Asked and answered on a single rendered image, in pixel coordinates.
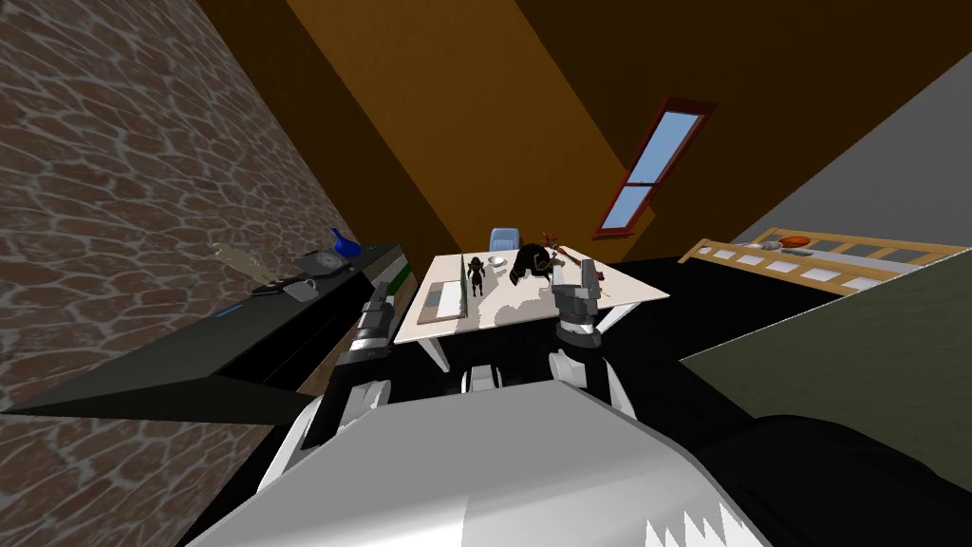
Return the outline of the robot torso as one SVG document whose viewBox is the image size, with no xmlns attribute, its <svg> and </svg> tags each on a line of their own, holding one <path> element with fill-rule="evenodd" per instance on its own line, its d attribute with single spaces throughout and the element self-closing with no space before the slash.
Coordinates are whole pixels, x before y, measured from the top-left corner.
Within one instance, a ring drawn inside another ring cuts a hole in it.
<svg viewBox="0 0 972 547">
<path fill-rule="evenodd" d="M 313 400 L 255 495 L 188 547 L 773 547 L 683 447 L 552 380 L 383 405 Z"/>
</svg>

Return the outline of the red framed window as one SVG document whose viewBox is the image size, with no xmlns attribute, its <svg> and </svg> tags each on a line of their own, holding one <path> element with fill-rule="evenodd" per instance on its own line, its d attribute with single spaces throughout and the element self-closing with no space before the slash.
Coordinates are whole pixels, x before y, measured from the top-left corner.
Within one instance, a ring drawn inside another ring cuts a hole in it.
<svg viewBox="0 0 972 547">
<path fill-rule="evenodd" d="M 637 154 L 626 168 L 614 198 L 593 232 L 593 240 L 631 236 L 650 201 L 718 105 L 667 97 Z"/>
</svg>

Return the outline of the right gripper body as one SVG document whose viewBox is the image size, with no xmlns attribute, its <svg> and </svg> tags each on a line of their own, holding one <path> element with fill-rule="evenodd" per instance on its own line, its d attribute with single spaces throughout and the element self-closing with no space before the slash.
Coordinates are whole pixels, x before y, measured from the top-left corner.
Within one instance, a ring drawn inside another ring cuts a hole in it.
<svg viewBox="0 0 972 547">
<path fill-rule="evenodd" d="M 559 318 L 572 324 L 592 324 L 597 314 L 597 300 L 602 295 L 599 284 L 553 285 L 552 294 Z"/>
</svg>

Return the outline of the open grey laptop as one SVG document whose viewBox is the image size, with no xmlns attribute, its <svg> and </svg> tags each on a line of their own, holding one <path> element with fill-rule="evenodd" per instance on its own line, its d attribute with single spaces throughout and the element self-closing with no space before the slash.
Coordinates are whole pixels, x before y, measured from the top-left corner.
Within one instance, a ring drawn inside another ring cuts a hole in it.
<svg viewBox="0 0 972 547">
<path fill-rule="evenodd" d="M 419 325 L 458 320 L 467 316 L 467 265 L 463 255 L 448 256 L 443 262 L 446 276 L 436 277 L 421 304 Z"/>
</svg>

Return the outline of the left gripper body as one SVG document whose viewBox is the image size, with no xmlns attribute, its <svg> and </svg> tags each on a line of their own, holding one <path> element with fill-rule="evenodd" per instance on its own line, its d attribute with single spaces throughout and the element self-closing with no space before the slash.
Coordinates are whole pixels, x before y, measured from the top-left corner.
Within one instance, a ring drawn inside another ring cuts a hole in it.
<svg viewBox="0 0 972 547">
<path fill-rule="evenodd" d="M 364 303 L 356 329 L 356 344 L 388 344 L 394 306 L 387 301 L 385 292 L 374 292 Z"/>
</svg>

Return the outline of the white table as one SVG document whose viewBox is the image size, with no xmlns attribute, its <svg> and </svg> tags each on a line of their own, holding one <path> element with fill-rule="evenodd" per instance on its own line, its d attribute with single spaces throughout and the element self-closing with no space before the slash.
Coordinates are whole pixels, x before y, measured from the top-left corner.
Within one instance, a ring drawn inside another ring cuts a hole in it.
<svg viewBox="0 0 972 547">
<path fill-rule="evenodd" d="M 396 345 L 417 341 L 444 372 L 449 369 L 449 364 L 439 343 L 440 338 L 558 315 L 549 281 L 533 276 L 520 280 L 517 285 L 510 281 L 509 270 L 515 261 L 516 250 L 477 252 L 476 256 L 484 262 L 492 256 L 499 256 L 504 264 L 498 269 L 490 265 L 486 267 L 485 294 L 467 298 L 467 315 L 426 324 L 419 322 L 429 292 L 443 283 L 458 282 L 464 273 L 460 267 L 469 259 L 468 255 L 439 255 L 420 283 L 394 340 Z M 596 262 L 595 266 L 604 276 L 601 282 L 603 295 L 598 299 L 598 309 L 606 311 L 607 315 L 597 324 L 601 331 L 607 331 L 639 304 L 667 297 L 665 292 L 601 262 Z"/>
</svg>

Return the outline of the wooden bed frame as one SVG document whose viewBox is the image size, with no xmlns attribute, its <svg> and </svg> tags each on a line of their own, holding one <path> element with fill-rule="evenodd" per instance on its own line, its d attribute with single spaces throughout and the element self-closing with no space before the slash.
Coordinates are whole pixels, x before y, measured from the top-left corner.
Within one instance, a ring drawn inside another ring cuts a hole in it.
<svg viewBox="0 0 972 547">
<path fill-rule="evenodd" d="M 703 238 L 679 261 L 696 258 L 847 296 L 966 250 L 954 245 L 770 228 L 744 244 Z"/>
</svg>

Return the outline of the black bag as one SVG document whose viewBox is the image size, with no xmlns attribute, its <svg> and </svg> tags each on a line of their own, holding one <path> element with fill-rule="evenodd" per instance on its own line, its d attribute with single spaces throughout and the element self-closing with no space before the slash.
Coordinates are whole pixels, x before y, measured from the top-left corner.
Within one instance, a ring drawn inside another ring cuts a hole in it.
<svg viewBox="0 0 972 547">
<path fill-rule="evenodd" d="M 543 276 L 551 282 L 551 273 L 554 265 L 563 265 L 551 259 L 551 252 L 548 248 L 538 243 L 528 243 L 521 247 L 510 269 L 509 277 L 516 286 L 518 281 L 528 274 L 532 276 Z"/>
</svg>

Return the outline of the black sideboard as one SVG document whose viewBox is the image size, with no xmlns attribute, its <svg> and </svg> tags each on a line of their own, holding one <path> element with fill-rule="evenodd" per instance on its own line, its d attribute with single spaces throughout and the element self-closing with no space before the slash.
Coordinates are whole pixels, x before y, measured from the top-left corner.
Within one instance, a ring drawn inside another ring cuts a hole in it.
<svg viewBox="0 0 972 547">
<path fill-rule="evenodd" d="M 365 247 L 318 296 L 243 300 L 11 408 L 13 415 L 283 424 L 309 402 L 300 387 L 357 324 L 373 283 L 402 256 Z"/>
</svg>

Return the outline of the red stick toy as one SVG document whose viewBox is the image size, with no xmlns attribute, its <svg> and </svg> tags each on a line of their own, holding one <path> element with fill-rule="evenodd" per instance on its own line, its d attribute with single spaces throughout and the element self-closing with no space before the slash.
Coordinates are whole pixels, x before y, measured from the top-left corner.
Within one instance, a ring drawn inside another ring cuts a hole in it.
<svg viewBox="0 0 972 547">
<path fill-rule="evenodd" d="M 542 232 L 540 243 L 542 246 L 550 250 L 552 260 L 558 263 L 563 263 L 566 281 L 581 282 L 580 263 L 582 261 L 593 261 L 596 265 L 596 270 L 601 274 L 600 282 L 605 281 L 603 268 L 593 259 L 580 255 L 578 252 L 562 245 L 559 242 L 559 236 L 557 233 Z"/>
</svg>

